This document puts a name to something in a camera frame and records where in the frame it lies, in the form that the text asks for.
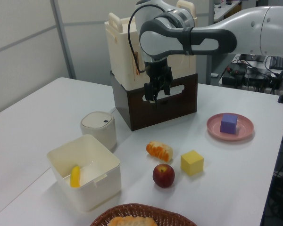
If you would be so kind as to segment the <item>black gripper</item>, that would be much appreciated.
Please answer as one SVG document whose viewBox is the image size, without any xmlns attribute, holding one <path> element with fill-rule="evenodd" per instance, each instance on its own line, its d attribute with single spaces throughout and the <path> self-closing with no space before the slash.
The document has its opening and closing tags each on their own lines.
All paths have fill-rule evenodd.
<svg viewBox="0 0 283 226">
<path fill-rule="evenodd" d="M 164 94 L 170 95 L 170 84 L 173 80 L 171 67 L 168 66 L 167 59 L 162 59 L 155 62 L 144 62 L 146 67 L 146 74 L 150 78 L 149 83 L 144 84 L 145 99 L 149 101 L 155 101 L 156 95 L 152 82 L 155 79 L 163 81 Z"/>
</svg>

